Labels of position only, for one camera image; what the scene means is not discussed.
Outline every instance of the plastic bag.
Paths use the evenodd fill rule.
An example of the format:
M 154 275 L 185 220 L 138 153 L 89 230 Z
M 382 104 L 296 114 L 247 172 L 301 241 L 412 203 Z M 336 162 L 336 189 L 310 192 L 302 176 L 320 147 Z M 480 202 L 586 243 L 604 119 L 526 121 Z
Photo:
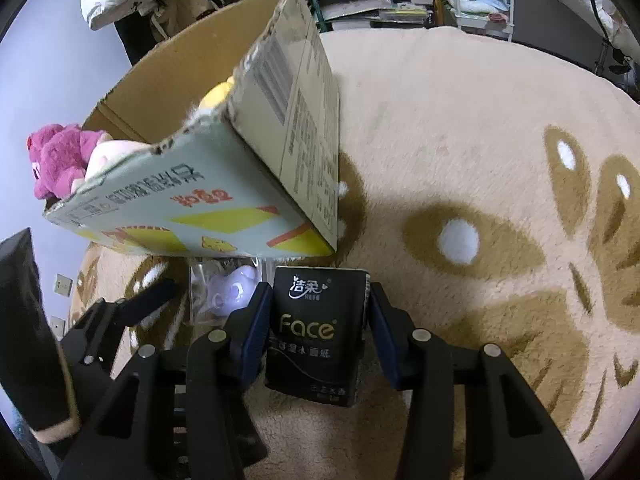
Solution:
M 190 270 L 191 324 L 223 327 L 234 310 L 249 304 L 259 282 L 273 283 L 270 258 L 220 258 Z

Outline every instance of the stuffed toy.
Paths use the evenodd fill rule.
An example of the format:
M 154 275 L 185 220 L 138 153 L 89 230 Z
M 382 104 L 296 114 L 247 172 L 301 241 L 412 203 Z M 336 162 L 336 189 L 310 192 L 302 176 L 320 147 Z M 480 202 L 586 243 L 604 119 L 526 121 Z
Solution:
M 148 144 L 136 142 L 135 140 L 106 140 L 105 142 L 100 142 L 91 153 L 84 179 L 73 181 L 71 191 L 75 191 L 85 180 L 89 180 L 105 168 L 112 168 L 130 153 L 139 152 L 148 147 Z
M 110 140 L 106 132 L 82 131 L 77 124 L 48 124 L 27 139 L 29 160 L 36 177 L 36 198 L 64 198 L 72 182 L 84 179 L 86 165 L 98 142 Z
M 255 267 L 242 266 L 228 276 L 214 274 L 207 283 L 207 310 L 216 316 L 228 316 L 249 305 L 260 281 Z

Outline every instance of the carpet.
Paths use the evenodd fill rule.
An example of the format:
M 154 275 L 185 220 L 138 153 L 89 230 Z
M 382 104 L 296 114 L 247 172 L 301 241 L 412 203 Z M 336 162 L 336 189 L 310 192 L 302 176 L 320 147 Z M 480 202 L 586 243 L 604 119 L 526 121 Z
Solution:
M 341 93 L 340 243 L 302 263 L 368 269 L 417 326 L 498 343 L 592 476 L 640 410 L 640 108 L 570 63 L 453 28 L 322 42 Z M 164 274 L 184 284 L 186 263 L 92 245 L 72 320 Z M 135 345 L 188 342 L 184 287 Z M 246 400 L 270 456 L 248 478 L 392 478 L 410 396 L 386 384 L 370 340 L 359 391 L 345 409 L 258 379 Z

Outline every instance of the open cardboard box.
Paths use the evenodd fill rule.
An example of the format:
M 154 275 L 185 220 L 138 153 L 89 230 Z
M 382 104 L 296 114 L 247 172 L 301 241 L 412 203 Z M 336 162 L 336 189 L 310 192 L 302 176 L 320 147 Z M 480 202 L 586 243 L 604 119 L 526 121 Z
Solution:
M 234 86 L 195 111 L 215 85 Z M 304 0 L 243 0 L 147 54 L 84 129 L 150 144 L 45 218 L 126 253 L 330 254 L 337 83 Z

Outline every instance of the electrical outlet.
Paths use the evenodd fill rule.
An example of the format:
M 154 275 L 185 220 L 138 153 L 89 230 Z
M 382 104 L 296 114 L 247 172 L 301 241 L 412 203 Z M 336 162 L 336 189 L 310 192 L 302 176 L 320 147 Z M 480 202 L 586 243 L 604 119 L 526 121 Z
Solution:
M 65 320 L 60 319 L 59 317 L 51 316 L 51 319 L 49 319 L 51 331 L 58 341 L 60 341 L 65 335 L 65 324 Z
M 53 284 L 53 291 L 60 296 L 69 297 L 71 295 L 71 285 L 73 280 L 62 274 L 56 274 L 56 281 Z

